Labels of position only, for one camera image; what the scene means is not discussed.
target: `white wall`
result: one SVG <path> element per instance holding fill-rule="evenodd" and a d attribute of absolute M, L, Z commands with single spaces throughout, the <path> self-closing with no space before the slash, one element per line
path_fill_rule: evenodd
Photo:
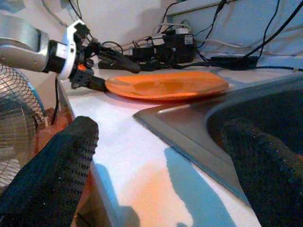
<path fill-rule="evenodd" d="M 193 33 L 208 27 L 217 6 L 206 7 L 218 0 L 187 0 L 171 8 L 172 22 L 187 19 Z M 281 0 L 278 13 L 267 34 L 272 34 L 287 20 L 301 0 Z M 217 39 L 244 46 L 254 43 L 263 37 L 266 26 L 276 9 L 277 0 L 238 0 L 224 6 L 217 17 L 214 29 L 209 39 Z M 301 9 L 286 28 L 301 25 L 303 9 Z M 209 30 L 200 33 L 195 38 L 204 40 Z M 303 62 L 303 29 L 283 33 L 264 47 L 264 52 L 258 64 L 261 66 L 278 65 L 302 68 Z M 200 49 L 206 57 L 227 54 L 246 54 L 253 48 L 234 49 L 222 47 L 221 44 L 207 42 Z"/>
<path fill-rule="evenodd" d="M 70 24 L 76 18 L 67 0 L 46 0 L 49 7 L 63 21 Z M 93 36 L 100 41 L 127 43 L 133 39 L 149 35 L 159 23 L 166 7 L 174 0 L 79 0 L 83 20 Z M 51 39 L 60 41 L 64 33 L 55 19 L 43 7 L 41 0 L 24 0 L 25 9 L 13 14 L 47 32 Z M 54 76 L 25 71 L 40 95 L 45 108 L 53 107 Z"/>

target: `kitchen counter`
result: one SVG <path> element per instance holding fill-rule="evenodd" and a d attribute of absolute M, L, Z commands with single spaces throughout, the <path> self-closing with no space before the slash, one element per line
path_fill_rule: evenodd
<path fill-rule="evenodd" d="M 231 90 L 293 74 L 289 70 L 217 68 L 184 71 L 189 70 L 211 71 L 226 79 Z M 132 73 L 95 69 L 95 75 L 107 79 Z M 74 117 L 89 116 L 99 125 L 100 139 L 91 170 L 112 226 L 260 226 L 249 206 L 133 118 L 139 110 L 161 103 L 83 87 L 72 90 L 67 80 L 61 82 L 61 88 Z"/>

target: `fan grille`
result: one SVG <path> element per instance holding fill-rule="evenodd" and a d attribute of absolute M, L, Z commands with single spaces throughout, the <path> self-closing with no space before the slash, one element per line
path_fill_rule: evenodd
<path fill-rule="evenodd" d="M 0 194 L 34 156 L 33 138 L 44 127 L 43 107 L 28 79 L 0 65 Z"/>

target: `stainless steel sink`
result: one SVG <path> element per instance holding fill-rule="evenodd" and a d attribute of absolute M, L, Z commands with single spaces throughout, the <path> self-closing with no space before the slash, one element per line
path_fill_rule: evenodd
<path fill-rule="evenodd" d="M 279 137 L 291 149 L 298 151 L 301 148 L 302 151 L 302 114 L 303 77 L 296 76 L 191 104 L 142 110 L 134 117 L 248 203 L 232 159 L 222 148 L 223 124 L 233 118 L 248 118 L 262 130 Z"/>

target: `white cable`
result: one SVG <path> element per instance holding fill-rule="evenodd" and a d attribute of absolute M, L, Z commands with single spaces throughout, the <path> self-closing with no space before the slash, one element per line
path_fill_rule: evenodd
<path fill-rule="evenodd" d="M 185 22 L 187 22 L 187 25 L 188 26 L 190 26 L 190 21 L 189 20 L 187 20 L 187 19 L 183 19 L 183 20 L 181 20 L 181 24 L 184 24 Z"/>
<path fill-rule="evenodd" d="M 153 38 L 153 37 L 155 37 L 155 36 L 158 36 L 158 35 L 162 35 L 162 33 L 156 33 L 156 34 L 153 34 L 153 35 L 146 35 L 146 36 L 143 36 L 143 37 L 141 37 L 141 38 L 139 38 L 139 39 L 136 39 L 136 40 L 134 40 L 134 42 L 138 42 L 139 40 L 142 40 L 142 39 L 147 39 L 147 38 L 149 38 L 149 37 L 151 37 L 151 38 Z M 130 42 L 130 43 L 127 43 L 127 44 L 123 44 L 123 45 L 121 45 L 122 47 L 126 47 L 126 46 L 129 46 L 129 45 L 132 45 L 133 44 L 133 42 Z"/>
<path fill-rule="evenodd" d="M 300 24 L 300 25 L 293 26 L 293 27 L 290 27 L 288 29 L 285 29 L 284 31 L 282 31 L 282 33 L 298 30 L 300 28 L 303 28 L 303 24 Z M 195 39 L 195 40 L 197 42 L 200 42 L 200 43 L 202 43 L 202 42 L 215 42 L 215 43 L 223 44 L 224 46 L 229 46 L 229 47 L 236 48 L 236 49 L 247 49 L 247 48 L 252 48 L 253 45 L 256 45 L 256 44 L 262 42 L 263 38 L 260 38 L 257 41 L 255 41 L 254 43 L 246 45 L 246 46 L 243 46 L 241 44 L 231 44 L 231 43 L 224 42 L 224 41 L 221 41 L 221 40 L 216 40 L 216 39 L 205 39 L 205 40 L 197 40 L 197 39 Z"/>
<path fill-rule="evenodd" d="M 48 7 L 48 5 L 46 4 L 45 0 L 41 0 L 42 1 L 42 4 L 44 6 L 44 8 L 47 10 L 47 12 L 53 17 L 56 19 L 56 21 L 63 27 L 67 28 L 67 24 L 64 23 L 56 14 L 54 14 L 51 9 Z"/>
<path fill-rule="evenodd" d="M 189 29 L 189 31 L 191 31 L 191 26 L 189 26 L 189 25 L 185 25 L 185 24 L 181 24 L 181 23 L 160 23 L 160 24 L 158 24 L 158 25 L 153 29 L 152 34 L 155 34 L 156 29 L 157 29 L 159 26 L 161 26 L 161 25 L 167 25 L 167 26 L 171 26 L 171 25 L 173 25 L 173 26 L 184 26 L 184 27 L 187 27 L 187 28 Z"/>

